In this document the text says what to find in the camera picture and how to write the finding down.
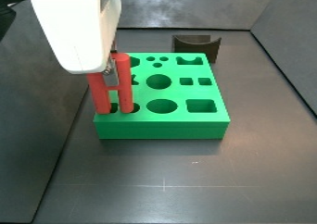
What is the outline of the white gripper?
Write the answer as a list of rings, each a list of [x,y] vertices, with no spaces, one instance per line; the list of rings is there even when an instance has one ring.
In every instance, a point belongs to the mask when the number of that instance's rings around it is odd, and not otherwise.
[[[30,0],[44,35],[63,68],[72,74],[101,72],[117,86],[108,57],[121,13],[121,0]]]

